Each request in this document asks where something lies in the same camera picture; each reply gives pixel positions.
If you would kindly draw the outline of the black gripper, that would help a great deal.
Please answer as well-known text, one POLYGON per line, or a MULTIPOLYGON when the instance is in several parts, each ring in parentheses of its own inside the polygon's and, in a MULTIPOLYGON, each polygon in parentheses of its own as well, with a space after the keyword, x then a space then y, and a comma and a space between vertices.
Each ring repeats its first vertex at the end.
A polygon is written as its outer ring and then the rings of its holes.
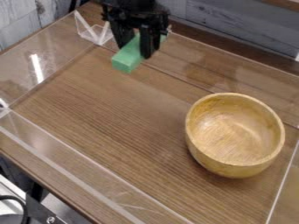
POLYGON ((170 10, 156 0, 100 0, 103 19, 111 30, 119 48, 135 37, 140 28, 140 53, 150 59, 160 48, 162 33, 168 27, 170 10))

